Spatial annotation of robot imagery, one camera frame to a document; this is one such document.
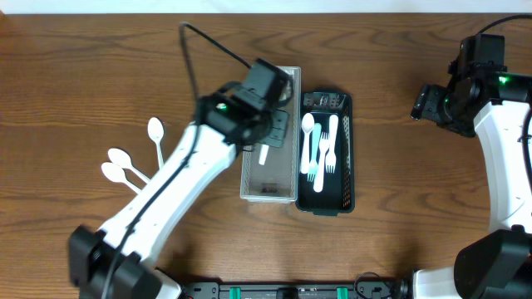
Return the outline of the white plastic spoon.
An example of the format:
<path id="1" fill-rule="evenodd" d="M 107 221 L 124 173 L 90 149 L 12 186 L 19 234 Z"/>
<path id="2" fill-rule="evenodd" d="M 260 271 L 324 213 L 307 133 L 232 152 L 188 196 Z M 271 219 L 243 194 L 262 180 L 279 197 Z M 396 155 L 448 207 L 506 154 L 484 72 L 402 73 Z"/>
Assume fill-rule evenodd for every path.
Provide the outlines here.
<path id="1" fill-rule="evenodd" d="M 164 166 L 164 158 L 160 142 L 162 141 L 165 133 L 162 122 L 157 117 L 151 117 L 147 125 L 147 132 L 150 139 L 155 143 L 157 162 L 159 168 L 161 169 Z"/>
<path id="2" fill-rule="evenodd" d="M 301 129 L 303 131 L 303 147 L 300 160 L 300 173 L 307 174 L 309 171 L 310 134 L 313 131 L 315 121 L 311 113 L 306 113 L 302 118 Z"/>
<path id="3" fill-rule="evenodd" d="M 260 165 L 265 165 L 265 162 L 268 156 L 268 150 L 269 150 L 268 145 L 261 145 L 261 148 L 259 151 L 259 164 Z"/>

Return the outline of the pale green plastic fork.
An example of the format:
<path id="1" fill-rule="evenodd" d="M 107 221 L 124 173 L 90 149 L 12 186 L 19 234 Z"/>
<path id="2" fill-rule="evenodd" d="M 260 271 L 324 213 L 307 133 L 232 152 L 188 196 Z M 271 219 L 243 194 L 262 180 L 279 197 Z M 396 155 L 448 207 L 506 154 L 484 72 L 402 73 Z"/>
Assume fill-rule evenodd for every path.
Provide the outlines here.
<path id="1" fill-rule="evenodd" d="M 308 170 L 308 182 L 313 182 L 318 172 L 318 145 L 322 133 L 322 125 L 315 123 L 312 131 L 311 156 Z"/>

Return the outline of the white plastic fork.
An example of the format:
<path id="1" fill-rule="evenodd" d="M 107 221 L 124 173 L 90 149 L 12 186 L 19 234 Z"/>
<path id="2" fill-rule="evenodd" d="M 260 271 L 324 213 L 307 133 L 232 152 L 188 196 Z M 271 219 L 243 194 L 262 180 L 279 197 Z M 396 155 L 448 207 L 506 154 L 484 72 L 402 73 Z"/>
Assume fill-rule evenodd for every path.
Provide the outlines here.
<path id="1" fill-rule="evenodd" d="M 329 149 L 325 158 L 326 172 L 333 174 L 336 168 L 337 157 L 335 154 L 336 147 L 336 138 L 337 138 L 337 128 L 338 128 L 338 116 L 331 115 L 329 117 Z"/>
<path id="2" fill-rule="evenodd" d="M 318 158 L 318 171 L 313 183 L 313 190 L 315 193 L 321 193 L 323 191 L 323 181 L 325 173 L 325 158 L 329 149 L 329 133 L 322 133 L 319 141 L 319 158 Z"/>

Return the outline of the black plastic basket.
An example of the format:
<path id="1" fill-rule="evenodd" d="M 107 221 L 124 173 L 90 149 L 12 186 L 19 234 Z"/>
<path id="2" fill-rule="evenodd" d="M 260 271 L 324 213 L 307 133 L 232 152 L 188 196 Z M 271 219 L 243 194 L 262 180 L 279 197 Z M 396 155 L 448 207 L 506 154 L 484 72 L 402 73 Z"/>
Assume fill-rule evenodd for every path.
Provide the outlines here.
<path id="1" fill-rule="evenodd" d="M 303 147 L 303 131 L 299 136 L 299 175 L 296 206 L 304 212 L 315 215 L 336 216 L 350 213 L 355 208 L 355 171 L 352 130 L 352 97 L 333 88 L 318 88 L 300 96 L 300 118 L 306 113 L 313 115 L 315 123 L 322 125 L 322 133 L 329 133 L 331 115 L 337 115 L 339 122 L 335 154 L 336 168 L 333 174 L 324 173 L 323 191 L 315 193 L 313 182 L 308 182 L 308 174 L 300 173 L 300 160 Z"/>

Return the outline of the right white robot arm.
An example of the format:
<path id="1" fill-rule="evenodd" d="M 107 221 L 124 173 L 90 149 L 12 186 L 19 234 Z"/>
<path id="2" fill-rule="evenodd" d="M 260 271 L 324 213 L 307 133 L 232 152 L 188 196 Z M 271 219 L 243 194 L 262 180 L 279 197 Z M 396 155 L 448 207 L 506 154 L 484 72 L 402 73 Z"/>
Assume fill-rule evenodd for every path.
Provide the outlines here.
<path id="1" fill-rule="evenodd" d="M 413 118 L 477 137 L 490 192 L 489 233 L 454 264 L 414 272 L 411 298 L 531 296 L 531 78 L 478 70 L 426 86 Z"/>

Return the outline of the clear plastic basket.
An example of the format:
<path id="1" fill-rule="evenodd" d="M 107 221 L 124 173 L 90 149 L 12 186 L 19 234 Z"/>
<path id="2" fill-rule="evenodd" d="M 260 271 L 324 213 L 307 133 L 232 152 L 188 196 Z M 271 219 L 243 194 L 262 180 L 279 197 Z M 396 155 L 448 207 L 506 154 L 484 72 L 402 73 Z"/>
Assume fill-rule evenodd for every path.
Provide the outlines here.
<path id="1" fill-rule="evenodd" d="M 243 152 L 240 198 L 255 203 L 292 203 L 298 196 L 301 68 L 282 68 L 293 78 L 294 95 L 283 110 L 288 125 L 283 147 L 268 149 L 265 162 L 259 163 L 261 146 L 248 146 Z"/>

